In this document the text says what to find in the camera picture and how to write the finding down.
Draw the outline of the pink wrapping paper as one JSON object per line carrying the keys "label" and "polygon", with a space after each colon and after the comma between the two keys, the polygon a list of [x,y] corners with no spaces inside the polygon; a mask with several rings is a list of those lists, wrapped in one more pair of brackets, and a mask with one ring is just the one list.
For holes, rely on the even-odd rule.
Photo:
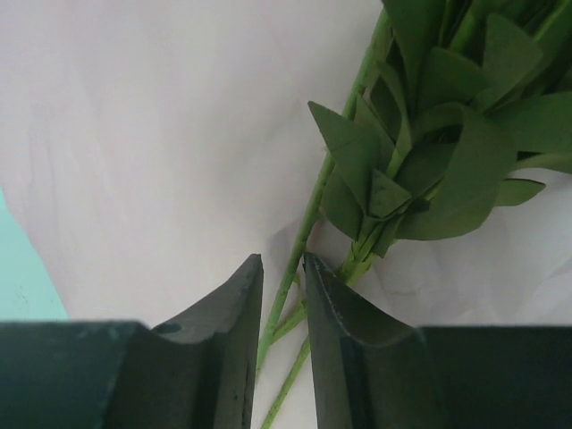
{"label": "pink wrapping paper", "polygon": [[71,318],[158,324],[250,253],[252,426],[308,331],[258,347],[386,1],[4,1],[1,188]]}

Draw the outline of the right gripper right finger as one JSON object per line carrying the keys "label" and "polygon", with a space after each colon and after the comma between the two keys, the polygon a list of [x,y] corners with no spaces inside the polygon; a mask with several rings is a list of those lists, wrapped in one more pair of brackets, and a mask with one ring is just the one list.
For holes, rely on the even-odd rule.
{"label": "right gripper right finger", "polygon": [[317,424],[444,428],[447,410],[424,335],[304,255]]}

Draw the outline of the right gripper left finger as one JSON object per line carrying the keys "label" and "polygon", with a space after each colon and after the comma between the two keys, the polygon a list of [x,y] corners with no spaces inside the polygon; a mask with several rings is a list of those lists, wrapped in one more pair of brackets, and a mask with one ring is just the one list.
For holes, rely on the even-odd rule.
{"label": "right gripper left finger", "polygon": [[139,327],[105,413],[105,428],[248,428],[264,270],[253,254],[171,319]]}

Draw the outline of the pink carnation stem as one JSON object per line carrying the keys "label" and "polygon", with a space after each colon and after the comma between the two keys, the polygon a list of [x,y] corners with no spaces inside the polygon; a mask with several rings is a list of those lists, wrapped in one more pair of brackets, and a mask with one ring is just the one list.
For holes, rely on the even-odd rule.
{"label": "pink carnation stem", "polygon": [[[313,253],[418,329],[444,428],[571,425],[571,4],[386,1],[258,347],[307,323]],[[261,425],[317,424],[309,331]]]}

